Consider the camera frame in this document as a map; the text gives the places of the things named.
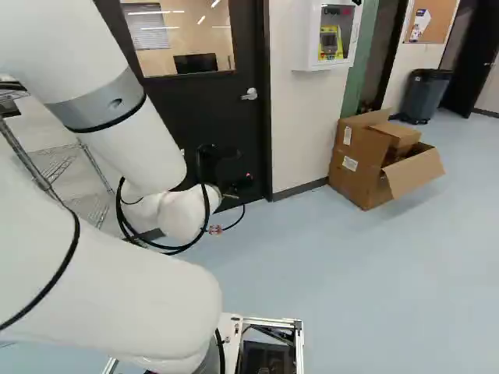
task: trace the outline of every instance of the paper notice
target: paper notice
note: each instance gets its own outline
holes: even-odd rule
[[[355,161],[354,159],[348,157],[348,156],[345,156],[345,158],[343,159],[343,164],[342,164],[345,168],[351,170],[351,171],[356,171],[357,170],[357,166],[359,166],[359,162],[358,161]]]
[[[412,27],[411,37],[409,42],[416,43],[424,34],[431,21],[430,11],[428,9],[418,9],[416,18],[414,19],[414,26]]]
[[[343,144],[345,144],[346,146],[349,146],[349,145],[351,145],[351,143],[352,143],[352,128],[346,126],[345,127],[345,134],[343,136]]]

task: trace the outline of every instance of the black trash can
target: black trash can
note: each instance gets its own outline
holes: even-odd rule
[[[437,111],[451,77],[451,70],[412,71],[397,118],[413,125],[427,124]]]

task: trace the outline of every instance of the light blue floor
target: light blue floor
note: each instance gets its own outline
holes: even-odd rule
[[[183,258],[218,278],[226,311],[303,319],[307,373],[496,374],[499,120],[440,113],[421,129],[445,177],[370,212],[327,186],[254,203]],[[1,373],[98,374],[104,363],[67,348],[0,349]]]

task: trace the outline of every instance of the cork board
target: cork board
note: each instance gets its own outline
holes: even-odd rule
[[[405,35],[405,43],[433,43],[443,44],[451,26],[452,17],[455,12],[458,0],[415,0],[414,7],[412,8],[411,20],[409,28]],[[422,14],[430,14],[430,21],[424,31],[418,36],[414,37],[413,31],[416,14],[418,19],[421,20]]]

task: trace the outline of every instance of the gray ring band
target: gray ring band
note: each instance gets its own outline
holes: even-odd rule
[[[143,100],[143,87],[127,67],[115,80],[76,99],[45,106],[70,130],[85,130],[113,122]]]

